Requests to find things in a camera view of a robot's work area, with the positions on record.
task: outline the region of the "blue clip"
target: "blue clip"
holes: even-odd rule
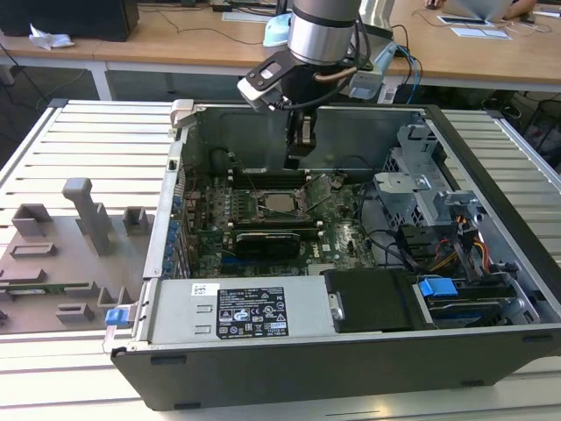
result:
[[[126,326],[129,323],[128,309],[112,309],[105,315],[105,324],[107,326]]]
[[[457,296],[458,290],[451,278],[425,278],[419,282],[423,296]]]

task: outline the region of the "warning label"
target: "warning label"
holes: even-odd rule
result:
[[[288,336],[284,288],[218,290],[220,339]]]

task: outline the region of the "wooden desk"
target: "wooden desk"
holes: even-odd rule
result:
[[[14,57],[40,57],[48,59],[93,60],[95,50],[102,44],[100,39],[73,39],[74,46],[54,48],[48,51],[32,44],[26,37],[4,37],[4,47]],[[5,53],[0,49],[0,57]]]
[[[261,45],[265,34],[263,23],[224,22],[223,14],[211,8],[201,11],[164,11],[142,5],[138,8],[140,20],[128,41],[103,42],[95,51],[96,60],[252,68],[267,57]],[[160,12],[145,11],[154,9]],[[166,18],[181,32],[177,33]],[[253,45],[228,39],[212,30]]]
[[[412,15],[417,10],[433,25],[444,25],[437,18],[443,14],[442,10],[426,10],[423,0],[395,0],[391,23],[407,28],[411,53],[423,64],[423,84],[561,90],[561,19],[536,15],[539,28],[545,31],[550,28],[551,33],[513,25],[509,29],[502,28],[513,40],[477,39],[461,38],[447,26],[432,26],[418,14]],[[394,34],[397,42],[405,45],[403,30],[395,28]],[[388,74],[404,75],[407,72],[405,59],[394,59]]]
[[[210,8],[139,8],[138,26],[124,43],[77,39],[74,47],[48,52],[32,46],[27,38],[8,38],[7,47],[23,65],[86,68],[92,72],[103,100],[113,97],[106,77],[108,70],[245,75],[270,54],[260,44],[265,31],[262,23],[225,22],[221,13]],[[412,15],[416,10],[432,24],[441,26],[432,26],[421,16]],[[411,52],[423,64],[422,84],[561,92],[561,19],[536,16],[537,23],[548,25],[552,33],[516,25],[511,30],[503,29],[513,40],[475,39],[457,36],[437,19],[441,13],[426,10],[423,0],[395,0],[391,22],[408,29]],[[395,29],[395,37],[405,43],[401,28]],[[10,64],[1,53],[0,64]],[[384,89],[395,89],[407,72],[405,59],[395,59]]]

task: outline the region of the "computer case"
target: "computer case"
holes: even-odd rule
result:
[[[25,36],[29,24],[71,37],[126,41],[138,22],[136,0],[0,0],[0,29]]]

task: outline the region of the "black plastic cover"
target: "black plastic cover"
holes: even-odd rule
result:
[[[344,320],[335,321],[337,332],[429,329],[405,270],[330,270],[324,276],[328,294],[339,294],[343,305]]]

